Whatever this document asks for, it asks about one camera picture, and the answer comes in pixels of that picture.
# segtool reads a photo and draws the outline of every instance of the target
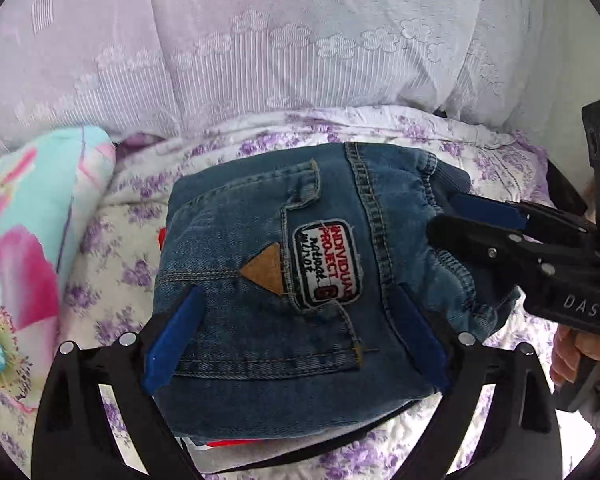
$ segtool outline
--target purple floral bedsheet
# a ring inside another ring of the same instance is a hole
[[[476,194],[495,200],[549,203],[546,155],[529,145],[522,134],[499,134],[406,107],[311,109],[244,116],[192,139],[171,139],[139,152],[136,146],[132,150],[135,153],[119,160],[109,192],[80,245],[64,295],[59,341],[72,339],[82,348],[107,345],[123,332],[140,330],[148,320],[160,256],[158,230],[164,226],[171,186],[179,177],[270,150],[347,140],[423,148],[467,171]],[[136,141],[142,145],[143,139]],[[526,314],[519,303],[506,326],[488,344],[513,348],[522,340],[529,341],[548,371],[554,329],[554,324]],[[483,389],[452,469],[471,458],[492,393],[491,387]],[[103,398],[125,460],[142,470],[115,400],[106,388]],[[362,440],[314,459],[206,478],[389,478],[417,442],[438,401],[439,397],[433,396]],[[34,414],[11,420],[8,405],[0,401],[0,417],[7,422],[2,438],[7,451],[29,473]],[[558,420],[567,473],[587,452],[594,434],[577,413],[559,413]]]

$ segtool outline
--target finger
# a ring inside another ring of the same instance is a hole
[[[578,369],[578,365],[580,364],[580,351],[576,348],[573,337],[559,339],[554,345],[554,350],[571,370]]]
[[[564,377],[556,372],[553,367],[549,368],[549,378],[556,386],[562,386],[564,384]]]
[[[580,332],[576,336],[576,348],[584,355],[600,361],[600,336]]]
[[[555,331],[555,333],[557,334],[558,339],[564,339],[569,335],[570,331],[571,328],[569,328],[568,326],[558,325],[558,329]]]
[[[570,383],[575,382],[576,377],[578,375],[577,371],[570,368],[562,360],[562,358],[555,351],[555,348],[551,354],[551,366],[557,374],[567,379]]]

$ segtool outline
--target triangle leather tag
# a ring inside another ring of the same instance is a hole
[[[253,260],[246,263],[238,272],[256,285],[266,288],[278,296],[285,289],[282,285],[282,270],[280,269],[280,244],[275,242],[264,249]]]

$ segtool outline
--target metal screw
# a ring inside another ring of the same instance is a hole
[[[123,335],[120,336],[118,342],[122,346],[131,346],[133,343],[136,342],[136,339],[138,339],[138,336],[136,336],[136,334],[134,334],[133,332],[125,332],[123,333]]]
[[[547,276],[553,276],[555,274],[555,267],[552,266],[552,264],[541,264],[540,270]]]
[[[464,346],[473,346],[475,344],[475,337],[468,332],[461,332],[458,334],[458,341]]]
[[[524,355],[533,355],[536,353],[534,348],[529,343],[520,343],[518,345],[518,350],[520,350]]]
[[[72,341],[65,341],[60,345],[60,353],[67,355],[74,351],[74,343]]]

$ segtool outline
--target denim jeans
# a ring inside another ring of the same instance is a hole
[[[170,428],[200,442],[306,436],[442,389],[419,312],[484,340],[516,299],[490,271],[427,243],[427,221],[452,213],[447,198],[469,187],[431,153],[359,143],[266,153],[177,181],[154,312],[175,308],[189,283],[205,312],[155,396]],[[267,272],[241,271],[262,254]]]

